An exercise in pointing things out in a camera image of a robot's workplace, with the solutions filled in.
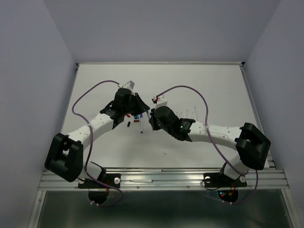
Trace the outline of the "grey marker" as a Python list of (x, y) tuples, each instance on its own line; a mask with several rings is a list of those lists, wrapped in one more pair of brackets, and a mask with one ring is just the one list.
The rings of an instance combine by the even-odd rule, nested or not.
[(147, 114), (148, 119), (150, 120), (151, 115), (150, 115), (149, 111), (146, 111), (146, 114)]

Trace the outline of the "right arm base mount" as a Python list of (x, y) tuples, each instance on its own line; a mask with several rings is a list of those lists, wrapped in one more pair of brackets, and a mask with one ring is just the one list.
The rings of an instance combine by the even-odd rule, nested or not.
[(247, 182), (243, 176), (232, 179), (224, 175), (225, 167), (226, 164), (223, 165), (220, 172), (204, 173), (201, 185), (207, 190), (216, 190), (222, 201), (233, 204), (236, 203), (239, 196), (238, 187), (246, 187)]

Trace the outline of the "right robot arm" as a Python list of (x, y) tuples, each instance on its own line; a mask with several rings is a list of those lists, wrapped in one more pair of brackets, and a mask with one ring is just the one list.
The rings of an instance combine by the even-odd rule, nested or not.
[(179, 141), (212, 143), (225, 161), (218, 177), (223, 185), (230, 185), (250, 169), (260, 171), (265, 167), (271, 142), (252, 123), (241, 127), (207, 126), (179, 118), (167, 106), (152, 109), (150, 115), (154, 131), (162, 129)]

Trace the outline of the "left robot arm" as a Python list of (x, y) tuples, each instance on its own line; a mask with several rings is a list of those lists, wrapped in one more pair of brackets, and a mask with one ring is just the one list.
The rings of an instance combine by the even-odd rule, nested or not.
[(126, 88), (118, 89), (114, 99), (93, 120), (86, 120), (85, 125), (73, 132), (54, 136), (45, 168), (68, 182), (87, 178), (95, 187), (103, 186), (106, 177), (103, 168), (96, 163), (89, 167), (84, 150), (88, 149), (91, 154), (94, 140), (117, 127), (126, 115), (140, 115), (149, 109), (137, 93)]

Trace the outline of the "navy blue marker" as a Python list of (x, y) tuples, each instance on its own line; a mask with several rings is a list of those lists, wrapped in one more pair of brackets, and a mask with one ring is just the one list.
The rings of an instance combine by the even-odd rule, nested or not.
[(140, 133), (143, 133), (143, 114), (140, 114)]

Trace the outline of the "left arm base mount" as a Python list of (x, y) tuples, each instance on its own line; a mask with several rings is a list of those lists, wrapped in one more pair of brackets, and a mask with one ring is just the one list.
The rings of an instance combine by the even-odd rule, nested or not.
[(88, 200), (93, 206), (113, 206), (124, 198), (124, 193), (120, 189), (121, 175), (108, 174), (106, 168), (95, 162), (86, 162), (77, 180), (79, 188), (99, 189), (97, 192), (88, 193)]

